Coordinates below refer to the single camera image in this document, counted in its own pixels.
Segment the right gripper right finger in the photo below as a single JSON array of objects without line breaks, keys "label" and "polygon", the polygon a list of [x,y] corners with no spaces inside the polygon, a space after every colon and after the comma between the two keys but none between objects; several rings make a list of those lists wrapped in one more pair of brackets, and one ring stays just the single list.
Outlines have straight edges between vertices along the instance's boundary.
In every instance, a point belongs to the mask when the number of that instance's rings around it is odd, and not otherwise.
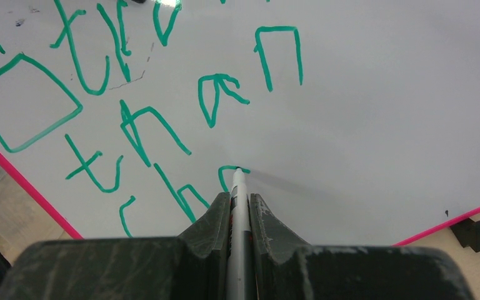
[{"label": "right gripper right finger", "polygon": [[259,194],[249,202],[260,299],[472,299],[459,266],[430,247],[315,246]]}]

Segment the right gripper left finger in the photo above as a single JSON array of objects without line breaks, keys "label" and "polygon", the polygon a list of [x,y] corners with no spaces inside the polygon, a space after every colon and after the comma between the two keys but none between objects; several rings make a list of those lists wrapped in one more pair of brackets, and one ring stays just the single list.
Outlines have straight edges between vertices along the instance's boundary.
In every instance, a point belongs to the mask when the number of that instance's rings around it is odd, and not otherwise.
[{"label": "right gripper left finger", "polygon": [[54,240],[29,246],[0,299],[223,299],[230,196],[178,236]]}]

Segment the green white marker pen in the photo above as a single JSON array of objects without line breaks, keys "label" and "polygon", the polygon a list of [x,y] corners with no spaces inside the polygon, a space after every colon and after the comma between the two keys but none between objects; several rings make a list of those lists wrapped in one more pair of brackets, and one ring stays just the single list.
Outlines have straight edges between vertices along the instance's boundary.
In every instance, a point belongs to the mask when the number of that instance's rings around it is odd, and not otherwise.
[{"label": "green white marker pen", "polygon": [[227,261],[226,299],[255,298],[248,190],[244,172],[240,167],[235,170],[232,182],[230,252]]}]

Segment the red-framed whiteboard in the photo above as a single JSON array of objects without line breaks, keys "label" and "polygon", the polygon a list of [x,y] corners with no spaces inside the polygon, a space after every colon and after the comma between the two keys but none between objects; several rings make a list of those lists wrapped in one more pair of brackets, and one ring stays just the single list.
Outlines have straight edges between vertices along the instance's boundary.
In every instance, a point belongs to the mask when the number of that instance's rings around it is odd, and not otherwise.
[{"label": "red-framed whiteboard", "polygon": [[480,212],[480,1],[0,1],[0,164],[74,238],[232,186],[313,244]]}]

